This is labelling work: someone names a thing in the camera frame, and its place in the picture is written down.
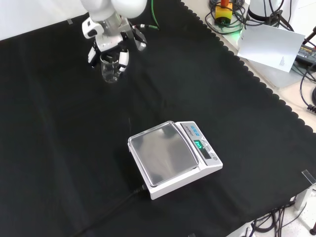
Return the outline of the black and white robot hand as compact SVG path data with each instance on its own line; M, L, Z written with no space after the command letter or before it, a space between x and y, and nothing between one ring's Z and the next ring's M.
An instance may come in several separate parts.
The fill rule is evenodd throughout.
M88 17L82 23L82 32L86 39L94 39L87 58L92 67L104 61L117 65L118 71L124 72L129 62L127 40L134 40L139 51L147 46L140 30L116 13L102 22L94 22Z

